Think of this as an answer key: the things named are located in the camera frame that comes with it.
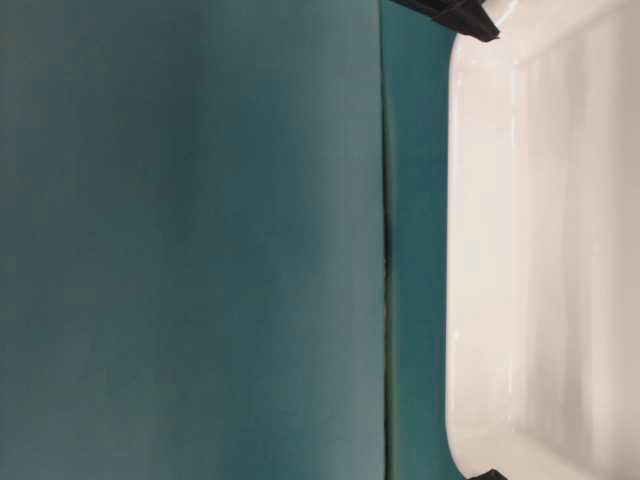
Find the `teal paper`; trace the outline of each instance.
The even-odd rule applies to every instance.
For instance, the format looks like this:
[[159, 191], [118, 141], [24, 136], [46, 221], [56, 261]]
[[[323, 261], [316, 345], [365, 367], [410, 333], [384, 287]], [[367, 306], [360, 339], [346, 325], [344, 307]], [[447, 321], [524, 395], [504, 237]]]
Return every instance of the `teal paper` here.
[[373, 0], [0, 5], [0, 478], [382, 480]]
[[453, 34], [382, 2], [390, 480], [460, 475], [445, 433], [447, 96]]

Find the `teal surface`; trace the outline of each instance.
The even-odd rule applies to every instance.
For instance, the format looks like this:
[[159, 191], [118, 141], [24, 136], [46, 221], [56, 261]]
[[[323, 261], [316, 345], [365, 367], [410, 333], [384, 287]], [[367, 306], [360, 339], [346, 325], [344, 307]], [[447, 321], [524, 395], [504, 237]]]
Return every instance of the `teal surface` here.
[[391, 479], [460, 478], [445, 433], [447, 103], [453, 35], [382, 3]]
[[0, 37], [0, 478], [382, 480], [377, 3]]

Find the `glossy white plastic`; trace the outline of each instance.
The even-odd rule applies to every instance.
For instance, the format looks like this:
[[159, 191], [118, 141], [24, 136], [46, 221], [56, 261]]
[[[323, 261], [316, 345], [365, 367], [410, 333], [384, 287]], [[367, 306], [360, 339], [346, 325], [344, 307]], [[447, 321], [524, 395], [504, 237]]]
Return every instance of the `glossy white plastic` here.
[[466, 476], [640, 478], [640, 1], [489, 0], [451, 62], [447, 430]]

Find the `dark gap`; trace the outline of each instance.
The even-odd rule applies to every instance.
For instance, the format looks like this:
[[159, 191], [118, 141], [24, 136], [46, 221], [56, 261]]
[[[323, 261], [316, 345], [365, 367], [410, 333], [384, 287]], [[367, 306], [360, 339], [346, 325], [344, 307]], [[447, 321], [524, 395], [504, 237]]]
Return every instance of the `dark gap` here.
[[382, 104], [382, 201], [384, 221], [384, 478], [393, 478], [393, 408], [391, 347], [391, 179], [389, 165], [389, 128], [384, 76], [384, 35], [382, 1], [378, 2], [380, 34], [380, 97]]

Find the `white plastic tray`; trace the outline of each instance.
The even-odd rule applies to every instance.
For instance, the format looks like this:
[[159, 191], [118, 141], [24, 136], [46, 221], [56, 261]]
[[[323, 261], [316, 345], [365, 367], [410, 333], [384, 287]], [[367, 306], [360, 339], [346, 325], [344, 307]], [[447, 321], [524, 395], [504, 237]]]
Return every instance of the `white plastic tray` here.
[[489, 0], [451, 65], [447, 430], [467, 476], [640, 479], [640, 1]]

